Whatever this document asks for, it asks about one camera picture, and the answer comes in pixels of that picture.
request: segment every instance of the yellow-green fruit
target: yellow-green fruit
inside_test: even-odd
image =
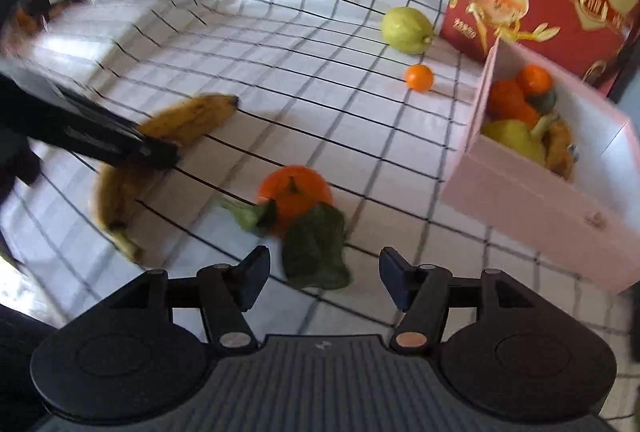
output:
[[[389,46],[409,54],[422,53],[435,35],[431,21],[410,6],[389,10],[382,19],[380,31]]]
[[[546,150],[542,144],[542,135],[546,133],[554,117],[542,117],[540,122],[529,131],[524,122],[519,120],[500,120],[482,126],[480,132],[487,138],[494,139],[519,155],[545,166]]]

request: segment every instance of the metal screw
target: metal screw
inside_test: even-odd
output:
[[[251,343],[251,337],[247,333],[234,331],[225,333],[220,336],[220,344],[227,349],[237,349],[248,346]]]
[[[405,331],[396,336],[396,344],[405,348],[418,348],[427,343],[427,337],[415,331]]]

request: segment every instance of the pear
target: pear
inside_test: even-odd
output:
[[[556,119],[555,115],[546,115],[530,131],[519,120],[489,122],[482,126],[480,133],[544,167],[546,150],[542,144],[542,136]]]

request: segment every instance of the pink box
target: pink box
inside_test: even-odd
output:
[[[479,134],[494,80],[525,64],[551,74],[556,110],[567,120],[580,159],[573,183]],[[629,118],[553,62],[499,40],[491,49],[463,151],[442,200],[605,289],[640,281],[640,143]]]

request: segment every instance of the grid pattern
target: grid pattern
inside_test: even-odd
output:
[[[436,25],[447,0],[157,0],[80,6],[21,55],[26,63],[92,95],[112,111],[143,120],[181,98],[224,92],[241,109],[203,138],[175,170],[139,200],[132,236],[148,267],[172,277],[213,263],[236,263],[260,242],[272,270],[246,313],[266,333],[380,333],[400,314],[377,272],[392,246],[414,264],[436,263],[478,277],[500,268],[603,336],[618,378],[602,415],[629,427],[640,369],[628,355],[629,303],[495,229],[438,201],[441,178],[471,116],[480,67],[443,41],[422,56],[386,46],[377,29],[386,10],[411,5]],[[435,73],[426,94],[402,82],[407,65]],[[90,219],[97,164],[36,146],[44,181],[18,187],[2,227],[17,255],[73,318],[140,274]],[[350,287],[295,290],[280,266],[279,242],[241,231],[222,196],[251,202],[260,181],[282,165],[304,163],[330,183],[348,219]],[[445,337],[473,319],[450,312]],[[197,311],[176,323],[204,338]]]

